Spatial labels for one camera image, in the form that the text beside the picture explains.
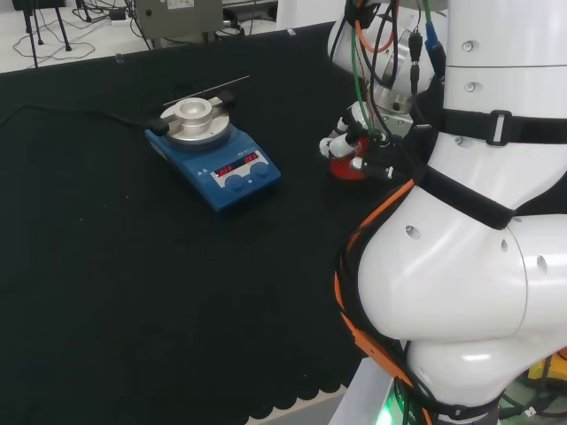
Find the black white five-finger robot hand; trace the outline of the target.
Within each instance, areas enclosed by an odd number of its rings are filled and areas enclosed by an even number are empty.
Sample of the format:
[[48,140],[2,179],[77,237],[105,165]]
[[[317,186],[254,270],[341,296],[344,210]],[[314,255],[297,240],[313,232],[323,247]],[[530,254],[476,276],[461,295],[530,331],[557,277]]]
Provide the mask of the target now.
[[[409,113],[377,107],[387,129],[400,138],[409,133],[413,119]],[[376,111],[365,102],[354,102],[338,120],[335,129],[319,143],[319,150],[325,158],[346,158],[351,155],[363,156],[363,144],[370,143],[378,148],[388,147],[391,142]]]

